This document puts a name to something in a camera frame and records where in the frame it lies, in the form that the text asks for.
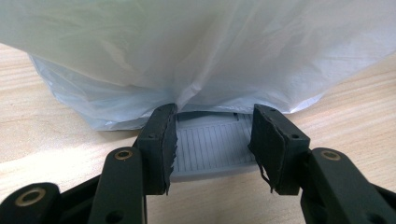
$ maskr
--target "wooden table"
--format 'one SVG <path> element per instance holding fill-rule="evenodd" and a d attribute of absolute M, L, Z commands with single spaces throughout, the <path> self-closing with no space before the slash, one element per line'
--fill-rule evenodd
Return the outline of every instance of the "wooden table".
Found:
<path fill-rule="evenodd" d="M 312 148 L 346 153 L 371 182 L 396 191 L 396 54 L 288 117 Z M 25 53 L 0 45 L 0 201 L 30 183 L 70 189 L 136 134 L 91 130 L 52 97 Z M 148 196 L 148 223 L 304 223 L 299 200 L 271 194 L 259 171 L 173 183 L 169 196 Z"/>

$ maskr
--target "plastic bag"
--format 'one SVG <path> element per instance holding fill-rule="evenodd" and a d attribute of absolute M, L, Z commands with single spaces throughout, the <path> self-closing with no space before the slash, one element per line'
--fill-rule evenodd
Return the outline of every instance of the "plastic bag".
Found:
<path fill-rule="evenodd" d="M 0 42 L 96 130 L 167 103 L 292 113 L 396 50 L 394 0 L 3 0 L 0 21 Z"/>

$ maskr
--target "light wood surface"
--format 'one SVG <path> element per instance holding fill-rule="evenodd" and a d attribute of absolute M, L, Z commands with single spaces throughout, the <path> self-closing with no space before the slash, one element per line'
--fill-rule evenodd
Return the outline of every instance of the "light wood surface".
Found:
<path fill-rule="evenodd" d="M 311 148 L 346 153 L 371 182 L 396 191 L 396 55 L 288 117 Z M 0 201 L 36 182 L 70 189 L 136 134 L 91 130 L 53 98 L 25 53 L 0 45 Z M 259 171 L 173 183 L 169 196 L 148 196 L 148 223 L 304 223 L 299 200 L 271 194 Z"/>

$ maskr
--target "white plastic bag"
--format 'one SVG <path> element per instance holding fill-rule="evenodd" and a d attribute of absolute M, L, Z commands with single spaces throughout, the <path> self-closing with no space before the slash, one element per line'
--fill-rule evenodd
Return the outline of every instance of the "white plastic bag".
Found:
<path fill-rule="evenodd" d="M 167 103 L 292 113 L 396 50 L 394 0 L 3 0 L 0 21 L 0 42 L 96 130 Z"/>

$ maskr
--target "round metal fastener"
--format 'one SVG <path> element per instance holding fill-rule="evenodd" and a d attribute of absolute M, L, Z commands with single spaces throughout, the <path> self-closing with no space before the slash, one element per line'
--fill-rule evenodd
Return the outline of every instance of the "round metal fastener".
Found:
<path fill-rule="evenodd" d="M 17 198 L 15 204 L 19 207 L 29 206 L 39 202 L 45 195 L 46 191 L 42 188 L 29 189 Z"/>
<path fill-rule="evenodd" d="M 124 150 L 117 152 L 116 155 L 114 155 L 114 157 L 119 161 L 124 161 L 124 160 L 132 157 L 133 155 L 134 155 L 134 153 L 132 153 L 131 150 L 124 149 Z"/>
<path fill-rule="evenodd" d="M 324 157 L 325 159 L 330 160 L 330 161 L 339 161 L 339 160 L 341 160 L 341 157 L 340 157 L 340 155 L 338 155 L 338 153 L 335 153 L 335 152 L 332 152 L 332 151 L 329 151 L 329 150 L 321 151 L 320 155 L 322 157 Z"/>

